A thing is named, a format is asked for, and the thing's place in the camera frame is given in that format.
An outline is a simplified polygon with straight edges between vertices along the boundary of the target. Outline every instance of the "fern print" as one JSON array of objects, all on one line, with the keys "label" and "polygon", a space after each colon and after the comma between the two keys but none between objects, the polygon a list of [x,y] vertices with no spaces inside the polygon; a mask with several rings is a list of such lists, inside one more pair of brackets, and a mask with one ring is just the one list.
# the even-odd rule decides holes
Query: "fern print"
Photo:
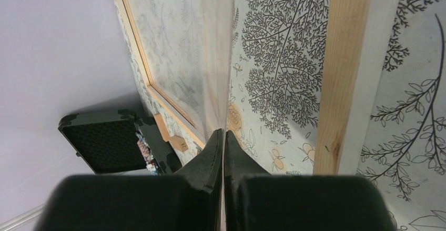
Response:
[{"label": "fern print", "polygon": [[245,88],[271,132],[291,139],[288,119],[318,125],[329,0],[246,0],[242,47],[254,59]]},{"label": "fern print", "polygon": [[[439,175],[446,172],[446,142],[440,136],[445,129],[446,119],[437,114],[435,101],[438,89],[442,81],[444,65],[444,30],[437,14],[439,33],[441,36],[441,59],[439,61],[439,73],[436,78],[426,79],[421,83],[410,83],[406,91],[407,100],[398,101],[396,107],[377,107],[378,113],[372,115],[371,119],[381,122],[385,127],[387,123],[404,123],[405,114],[417,113],[422,119],[417,126],[410,128],[405,134],[393,135],[393,140],[379,145],[379,149],[370,150],[364,146],[361,152],[361,161],[372,158],[382,165],[382,170],[373,170],[367,167],[364,171],[358,170],[358,175],[364,176],[375,184],[380,178],[387,177],[391,180],[391,187],[399,191],[398,198],[410,201],[410,195],[420,184],[412,181],[410,174],[406,171],[407,166],[420,164],[433,170]],[[412,156],[410,150],[423,148],[423,154]]]},{"label": "fern print", "polygon": [[423,12],[434,2],[440,0],[399,0],[397,14],[392,27],[392,35],[389,40],[386,58],[382,66],[383,70],[392,71],[403,64],[404,58],[409,56],[409,49],[400,44],[401,31],[409,27],[407,18],[418,12]]}]

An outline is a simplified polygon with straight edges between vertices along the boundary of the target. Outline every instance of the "open black case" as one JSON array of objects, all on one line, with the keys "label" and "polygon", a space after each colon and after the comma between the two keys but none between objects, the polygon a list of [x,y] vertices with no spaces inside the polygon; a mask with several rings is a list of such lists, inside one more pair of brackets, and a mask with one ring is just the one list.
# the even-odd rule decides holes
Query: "open black case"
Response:
[{"label": "open black case", "polygon": [[160,174],[172,174],[182,167],[155,120],[139,118],[131,110],[67,115],[60,120],[58,129],[96,174],[146,168],[136,133],[144,136]]}]

